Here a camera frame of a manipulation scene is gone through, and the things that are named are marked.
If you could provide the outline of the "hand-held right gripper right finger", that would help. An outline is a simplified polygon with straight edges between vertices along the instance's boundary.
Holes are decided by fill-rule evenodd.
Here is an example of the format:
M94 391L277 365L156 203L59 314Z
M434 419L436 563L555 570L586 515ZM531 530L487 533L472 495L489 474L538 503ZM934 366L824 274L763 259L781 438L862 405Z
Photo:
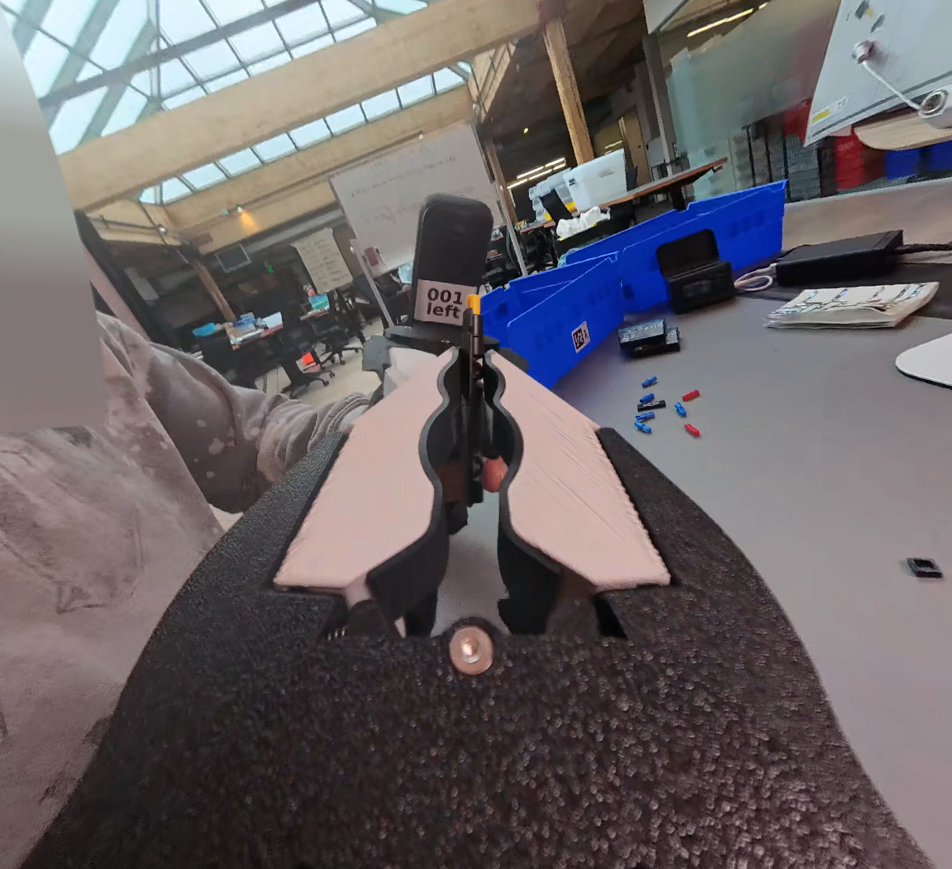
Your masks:
M612 593L668 588L672 576L602 429L500 352L484 358L498 494L498 610L513 635L553 634L562 611L598 622Z

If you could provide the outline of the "person's grey sweatshirt torso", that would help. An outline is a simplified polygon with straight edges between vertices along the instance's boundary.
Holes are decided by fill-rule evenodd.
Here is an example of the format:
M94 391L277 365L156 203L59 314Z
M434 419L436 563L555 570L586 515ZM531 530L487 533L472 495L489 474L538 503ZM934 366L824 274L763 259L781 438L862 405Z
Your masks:
M65 804L219 524L155 423L2 436L2 867Z

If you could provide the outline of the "wooden top work table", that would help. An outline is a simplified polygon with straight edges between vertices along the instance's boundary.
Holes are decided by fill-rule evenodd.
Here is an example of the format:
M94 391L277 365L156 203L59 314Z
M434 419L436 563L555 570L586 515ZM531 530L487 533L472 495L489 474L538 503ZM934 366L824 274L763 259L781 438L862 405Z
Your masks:
M708 161L696 168L689 168L685 171L667 176L660 181L637 187L625 193L623 196L602 202L600 207L601 209L611 209L636 201L641 202L649 196L668 196L674 210L684 211L687 205L685 190L708 173L721 171L727 164L727 161L727 158Z

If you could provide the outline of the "wooden support post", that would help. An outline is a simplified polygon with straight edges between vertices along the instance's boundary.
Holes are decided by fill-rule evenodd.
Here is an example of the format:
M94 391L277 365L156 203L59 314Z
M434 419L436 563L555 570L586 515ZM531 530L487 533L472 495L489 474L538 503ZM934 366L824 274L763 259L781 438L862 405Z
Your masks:
M573 154L577 165L582 165L593 161L595 155L563 21L560 18L548 20L544 24L542 37Z

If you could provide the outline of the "white flip chart paper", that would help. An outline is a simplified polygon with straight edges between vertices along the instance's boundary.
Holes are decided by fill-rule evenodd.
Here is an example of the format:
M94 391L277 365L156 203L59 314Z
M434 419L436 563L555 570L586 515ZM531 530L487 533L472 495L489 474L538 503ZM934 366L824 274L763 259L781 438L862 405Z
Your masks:
M313 231L292 242L314 290L323 295L351 284L351 268L332 228Z

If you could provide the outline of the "red blue parts drawers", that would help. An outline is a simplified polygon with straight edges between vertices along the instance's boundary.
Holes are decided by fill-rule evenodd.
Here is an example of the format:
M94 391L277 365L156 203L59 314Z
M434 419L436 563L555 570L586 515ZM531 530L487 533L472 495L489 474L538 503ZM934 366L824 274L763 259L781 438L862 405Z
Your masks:
M732 138L739 188L784 183L787 202L797 203L950 178L948 141L918 149L880 151L846 129L807 145L810 105L810 100L804 100L746 124Z

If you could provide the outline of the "black open hard case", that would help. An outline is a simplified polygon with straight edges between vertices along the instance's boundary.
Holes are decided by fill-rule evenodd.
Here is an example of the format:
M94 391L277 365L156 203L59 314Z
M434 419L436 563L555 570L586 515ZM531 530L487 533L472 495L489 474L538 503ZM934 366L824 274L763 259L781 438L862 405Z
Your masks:
M737 296L732 266L720 257L710 228L661 244L656 259L669 306L676 314L723 304Z

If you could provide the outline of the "instruction booklet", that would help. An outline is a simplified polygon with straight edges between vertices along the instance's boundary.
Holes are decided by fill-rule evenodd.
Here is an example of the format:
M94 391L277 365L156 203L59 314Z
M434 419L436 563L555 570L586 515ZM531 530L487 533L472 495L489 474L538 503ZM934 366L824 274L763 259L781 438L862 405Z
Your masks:
M916 148L950 139L951 0L840 0L804 141L893 122Z

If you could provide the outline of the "white plastic storage box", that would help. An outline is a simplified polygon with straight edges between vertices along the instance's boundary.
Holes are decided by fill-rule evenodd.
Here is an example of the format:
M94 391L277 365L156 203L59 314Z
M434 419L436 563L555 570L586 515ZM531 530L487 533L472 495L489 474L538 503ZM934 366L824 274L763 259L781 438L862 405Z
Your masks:
M565 173L569 199L577 211L608 204L628 191L624 148L618 147Z

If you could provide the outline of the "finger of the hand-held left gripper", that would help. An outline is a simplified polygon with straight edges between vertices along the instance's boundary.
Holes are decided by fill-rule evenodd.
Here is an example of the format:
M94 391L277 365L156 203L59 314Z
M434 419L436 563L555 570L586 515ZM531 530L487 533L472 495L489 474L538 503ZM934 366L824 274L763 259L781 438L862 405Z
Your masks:
M445 356L409 348L391 348L384 367L383 394L393 395L408 390L414 395L431 395L437 390L445 366Z

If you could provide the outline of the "person's left forearm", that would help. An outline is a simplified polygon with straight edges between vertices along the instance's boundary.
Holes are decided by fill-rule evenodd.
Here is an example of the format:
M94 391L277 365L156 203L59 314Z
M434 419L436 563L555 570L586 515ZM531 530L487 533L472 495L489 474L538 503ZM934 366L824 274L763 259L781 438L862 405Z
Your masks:
M347 433L370 408L349 394L315 407L235 386L195 358L97 315L101 339L164 429L209 505L246 512L328 435Z

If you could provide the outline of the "wooden book stand white base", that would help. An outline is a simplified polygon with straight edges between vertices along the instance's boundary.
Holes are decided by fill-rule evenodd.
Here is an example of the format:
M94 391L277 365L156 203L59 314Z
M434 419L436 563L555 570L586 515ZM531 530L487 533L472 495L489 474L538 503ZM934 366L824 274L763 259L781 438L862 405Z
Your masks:
M865 120L853 127L867 147L907 150L949 141L951 138L951 89L929 93L918 108L898 110ZM951 387L951 335L913 347L896 360L898 372L912 379Z

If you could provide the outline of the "black brick beam with pins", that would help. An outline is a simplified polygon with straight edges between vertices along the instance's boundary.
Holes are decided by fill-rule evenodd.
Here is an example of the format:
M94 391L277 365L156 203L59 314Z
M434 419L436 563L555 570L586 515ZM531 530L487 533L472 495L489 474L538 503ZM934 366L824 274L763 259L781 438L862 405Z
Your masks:
M481 503L488 493L482 488L483 459L501 457L495 447L492 419L485 401L484 341L482 315L473 319L466 301L457 357L459 391L454 399L456 444L452 457L440 470L450 537L468 524L470 508Z

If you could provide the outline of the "grey desk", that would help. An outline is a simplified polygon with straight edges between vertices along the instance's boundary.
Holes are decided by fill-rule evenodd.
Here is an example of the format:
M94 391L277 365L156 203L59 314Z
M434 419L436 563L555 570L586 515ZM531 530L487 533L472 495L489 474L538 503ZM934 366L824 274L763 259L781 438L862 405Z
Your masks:
M950 259L918 262L928 272L898 278L941 288L897 328L769 329L781 295L766 294L680 317L677 354L629 362L608 339L555 391L624 434L744 551L868 774L950 867L950 390L895 367L950 333ZM649 393L666 408L645 434L634 419ZM910 557L945 578L914 577Z

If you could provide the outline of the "black power adapter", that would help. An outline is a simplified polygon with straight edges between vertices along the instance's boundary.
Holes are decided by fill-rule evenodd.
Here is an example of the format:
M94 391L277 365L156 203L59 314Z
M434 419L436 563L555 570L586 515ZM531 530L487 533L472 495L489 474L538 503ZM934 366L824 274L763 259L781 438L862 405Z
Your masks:
M882 275L896 266L898 250L903 246L901 230L800 245L777 259L775 283L781 287L832 285L835 281Z

